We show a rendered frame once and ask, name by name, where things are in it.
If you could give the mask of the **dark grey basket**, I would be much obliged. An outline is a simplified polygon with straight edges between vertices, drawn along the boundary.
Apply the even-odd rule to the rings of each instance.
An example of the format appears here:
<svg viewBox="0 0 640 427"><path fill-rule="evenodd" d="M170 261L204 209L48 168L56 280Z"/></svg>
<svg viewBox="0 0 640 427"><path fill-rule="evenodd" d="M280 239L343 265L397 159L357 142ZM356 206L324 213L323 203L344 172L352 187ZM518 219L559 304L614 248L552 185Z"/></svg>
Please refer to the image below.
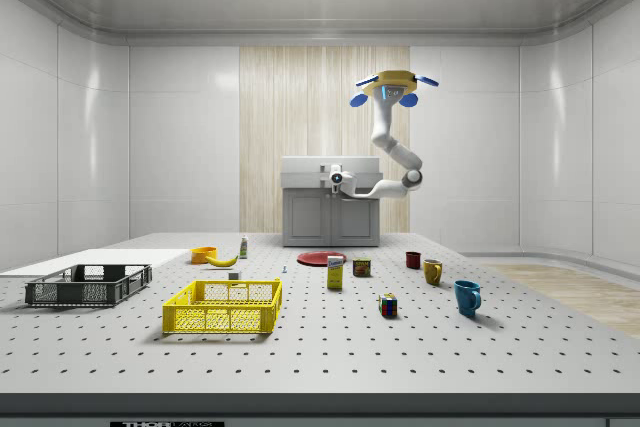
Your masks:
<svg viewBox="0 0 640 427"><path fill-rule="evenodd" d="M114 306L147 286L150 264L76 264L29 281L31 306Z"/></svg>

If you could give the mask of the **white drawer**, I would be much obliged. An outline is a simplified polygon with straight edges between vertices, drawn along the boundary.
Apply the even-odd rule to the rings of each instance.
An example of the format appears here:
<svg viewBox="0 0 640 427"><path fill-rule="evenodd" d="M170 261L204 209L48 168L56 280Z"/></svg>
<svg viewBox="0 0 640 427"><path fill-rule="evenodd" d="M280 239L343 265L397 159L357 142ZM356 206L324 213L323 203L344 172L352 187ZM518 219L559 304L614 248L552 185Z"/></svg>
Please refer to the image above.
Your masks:
<svg viewBox="0 0 640 427"><path fill-rule="evenodd" d="M376 156L283 156L282 173L320 172L321 166L340 165L352 173L380 173L379 158Z"/></svg>

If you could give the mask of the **red plate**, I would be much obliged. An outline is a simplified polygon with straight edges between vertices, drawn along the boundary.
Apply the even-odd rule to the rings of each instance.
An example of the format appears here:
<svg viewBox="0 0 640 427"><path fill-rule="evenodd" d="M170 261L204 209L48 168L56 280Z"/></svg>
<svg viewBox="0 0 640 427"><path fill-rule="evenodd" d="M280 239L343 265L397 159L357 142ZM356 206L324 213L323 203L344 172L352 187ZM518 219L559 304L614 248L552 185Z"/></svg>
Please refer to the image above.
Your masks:
<svg viewBox="0 0 640 427"><path fill-rule="evenodd" d="M298 255L297 262L302 265L311 267L326 267L329 257L340 257L345 262L347 257L345 254L335 251L311 251L303 252Z"/></svg>

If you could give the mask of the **white board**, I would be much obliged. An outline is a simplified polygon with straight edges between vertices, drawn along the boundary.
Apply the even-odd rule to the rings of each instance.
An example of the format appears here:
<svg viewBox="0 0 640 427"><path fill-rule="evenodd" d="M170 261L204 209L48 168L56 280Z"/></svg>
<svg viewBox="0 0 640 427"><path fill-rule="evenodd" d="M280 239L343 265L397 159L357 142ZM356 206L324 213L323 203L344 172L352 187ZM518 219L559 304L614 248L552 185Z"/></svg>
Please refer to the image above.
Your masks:
<svg viewBox="0 0 640 427"><path fill-rule="evenodd" d="M25 267L1 272L0 277L37 278L77 264L159 266L187 252L186 249L88 249Z"/></svg>

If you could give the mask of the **white and yellow box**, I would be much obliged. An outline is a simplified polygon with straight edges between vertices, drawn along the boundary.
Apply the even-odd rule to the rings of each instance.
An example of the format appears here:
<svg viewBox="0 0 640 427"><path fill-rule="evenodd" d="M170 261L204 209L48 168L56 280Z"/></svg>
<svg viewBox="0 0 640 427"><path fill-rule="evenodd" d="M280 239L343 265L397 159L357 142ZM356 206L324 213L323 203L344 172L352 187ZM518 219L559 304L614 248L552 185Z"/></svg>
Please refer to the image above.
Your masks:
<svg viewBox="0 0 640 427"><path fill-rule="evenodd" d="M327 287L329 289L340 290L342 288L344 261L344 255L339 253L327 257Z"/></svg>

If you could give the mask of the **blue mug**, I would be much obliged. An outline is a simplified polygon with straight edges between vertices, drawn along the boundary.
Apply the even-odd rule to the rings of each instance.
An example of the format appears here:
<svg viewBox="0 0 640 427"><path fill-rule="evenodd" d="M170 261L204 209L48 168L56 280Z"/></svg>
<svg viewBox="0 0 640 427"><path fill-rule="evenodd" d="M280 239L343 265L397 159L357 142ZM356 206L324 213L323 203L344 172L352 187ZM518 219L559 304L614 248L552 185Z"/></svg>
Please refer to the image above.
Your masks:
<svg viewBox="0 0 640 427"><path fill-rule="evenodd" d="M466 317L474 317L482 303L480 285L469 280L457 280L454 291L459 313Z"/></svg>

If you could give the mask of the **white cabinet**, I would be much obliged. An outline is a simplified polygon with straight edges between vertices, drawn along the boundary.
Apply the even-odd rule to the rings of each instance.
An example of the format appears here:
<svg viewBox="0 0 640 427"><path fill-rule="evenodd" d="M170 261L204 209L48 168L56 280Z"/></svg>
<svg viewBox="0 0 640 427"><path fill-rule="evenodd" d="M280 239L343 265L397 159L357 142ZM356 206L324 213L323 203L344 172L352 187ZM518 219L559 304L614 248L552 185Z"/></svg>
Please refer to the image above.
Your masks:
<svg viewBox="0 0 640 427"><path fill-rule="evenodd" d="M282 173L283 244L285 246L377 246L379 202L332 192L327 165L320 172ZM352 173L357 193L367 193L380 173Z"/></svg>

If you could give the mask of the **drone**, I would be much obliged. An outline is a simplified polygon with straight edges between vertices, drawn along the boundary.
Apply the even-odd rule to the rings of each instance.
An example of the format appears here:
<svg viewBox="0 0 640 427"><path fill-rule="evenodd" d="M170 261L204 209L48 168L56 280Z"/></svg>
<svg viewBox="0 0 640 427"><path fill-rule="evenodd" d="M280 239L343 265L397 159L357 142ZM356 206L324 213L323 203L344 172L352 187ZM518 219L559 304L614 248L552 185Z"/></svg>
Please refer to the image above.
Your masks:
<svg viewBox="0 0 640 427"><path fill-rule="evenodd" d="M406 70L386 70L369 76L356 83L361 90L354 94L350 99L352 107L359 107L364 104L369 96L373 95L376 87L383 86L383 99L386 100L391 96L391 92L401 90L403 96L399 99L399 103L404 107L413 107L418 103L418 96L414 94L417 83L438 87L439 83L423 75L414 74Z"/></svg>

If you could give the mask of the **yellow basket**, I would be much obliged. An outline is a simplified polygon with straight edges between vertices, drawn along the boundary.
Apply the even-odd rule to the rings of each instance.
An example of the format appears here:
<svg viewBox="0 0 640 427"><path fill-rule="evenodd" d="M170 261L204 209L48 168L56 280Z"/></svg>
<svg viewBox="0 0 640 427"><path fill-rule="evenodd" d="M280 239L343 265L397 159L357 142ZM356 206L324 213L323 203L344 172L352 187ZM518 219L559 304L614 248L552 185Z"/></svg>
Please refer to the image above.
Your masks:
<svg viewBox="0 0 640 427"><path fill-rule="evenodd" d="M165 333L270 333L282 305L274 280L195 280L163 305Z"/></svg>

